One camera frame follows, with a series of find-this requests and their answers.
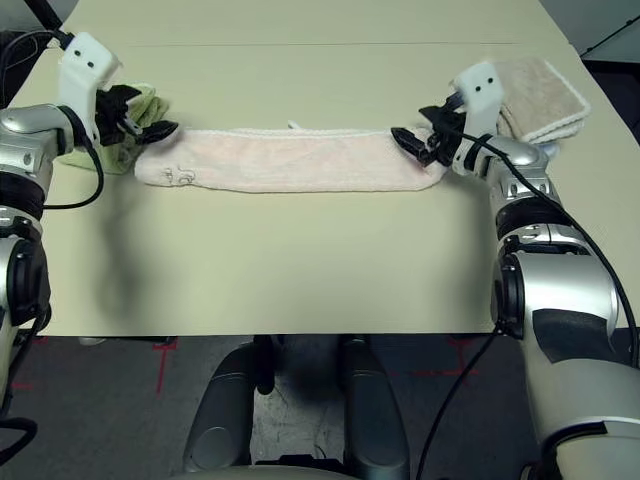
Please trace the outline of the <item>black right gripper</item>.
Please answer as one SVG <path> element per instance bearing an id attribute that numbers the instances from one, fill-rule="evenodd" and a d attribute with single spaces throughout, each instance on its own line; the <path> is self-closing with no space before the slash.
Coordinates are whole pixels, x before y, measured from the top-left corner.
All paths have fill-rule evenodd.
<path id="1" fill-rule="evenodd" d="M 448 96 L 442 106 L 427 106 L 419 109 L 419 113 L 430 123 L 432 134 L 428 146 L 435 159 L 444 166 L 452 164 L 462 138 L 451 134 L 450 130 L 461 133 L 466 123 L 466 112 L 463 109 L 461 96 Z M 396 144 L 415 158 L 421 166 L 432 163 L 432 156 L 424 141 L 403 127 L 392 127 L 391 135 Z"/>

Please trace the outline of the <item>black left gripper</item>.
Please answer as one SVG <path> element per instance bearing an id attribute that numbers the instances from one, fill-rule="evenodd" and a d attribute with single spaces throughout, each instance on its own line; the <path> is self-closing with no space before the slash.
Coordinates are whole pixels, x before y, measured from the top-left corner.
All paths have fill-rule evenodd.
<path id="1" fill-rule="evenodd" d="M 139 98 L 143 92 L 130 85 L 114 85 L 109 93 L 96 95 L 95 121 L 101 146 L 122 143 L 125 135 L 134 138 L 141 135 L 142 144 L 153 144 L 170 137 L 179 124 L 170 120 L 153 122 L 143 129 L 131 119 L 129 102 Z"/>

